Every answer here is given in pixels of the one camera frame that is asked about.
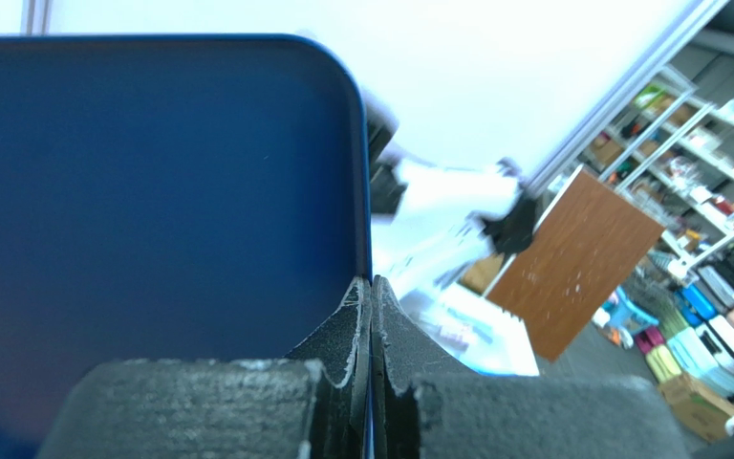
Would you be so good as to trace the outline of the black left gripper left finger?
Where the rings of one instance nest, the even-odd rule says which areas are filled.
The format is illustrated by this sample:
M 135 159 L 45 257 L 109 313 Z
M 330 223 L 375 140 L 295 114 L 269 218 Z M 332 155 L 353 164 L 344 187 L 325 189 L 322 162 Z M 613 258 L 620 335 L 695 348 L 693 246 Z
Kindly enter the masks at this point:
M 370 283 L 282 359 L 104 363 L 71 391 L 43 458 L 358 458 Z

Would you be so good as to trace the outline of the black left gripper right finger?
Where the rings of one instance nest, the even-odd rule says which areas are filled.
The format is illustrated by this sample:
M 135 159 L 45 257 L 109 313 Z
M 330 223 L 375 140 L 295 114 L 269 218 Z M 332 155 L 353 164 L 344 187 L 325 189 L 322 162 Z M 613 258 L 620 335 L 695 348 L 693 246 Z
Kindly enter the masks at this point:
M 484 376 L 446 353 L 372 287 L 378 458 L 685 458 L 680 428 L 638 377 Z

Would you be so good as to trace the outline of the dark blue box lid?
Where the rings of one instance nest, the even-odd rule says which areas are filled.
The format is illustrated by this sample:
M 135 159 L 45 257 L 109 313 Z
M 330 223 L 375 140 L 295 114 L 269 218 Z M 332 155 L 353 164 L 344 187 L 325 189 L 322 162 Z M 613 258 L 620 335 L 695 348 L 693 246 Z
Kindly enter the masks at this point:
M 295 35 L 0 37 L 0 456 L 100 363 L 309 334 L 371 271 L 364 124 Z

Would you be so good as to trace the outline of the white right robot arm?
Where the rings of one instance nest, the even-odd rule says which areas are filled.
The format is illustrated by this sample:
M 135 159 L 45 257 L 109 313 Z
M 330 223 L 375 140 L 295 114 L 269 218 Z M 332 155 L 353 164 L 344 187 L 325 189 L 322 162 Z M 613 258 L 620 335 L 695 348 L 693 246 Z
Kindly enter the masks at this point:
M 369 154 L 372 259 L 397 298 L 442 290 L 477 261 L 527 249 L 537 199 L 510 158 L 481 167 L 434 164 L 392 143 L 399 120 L 362 90 Z

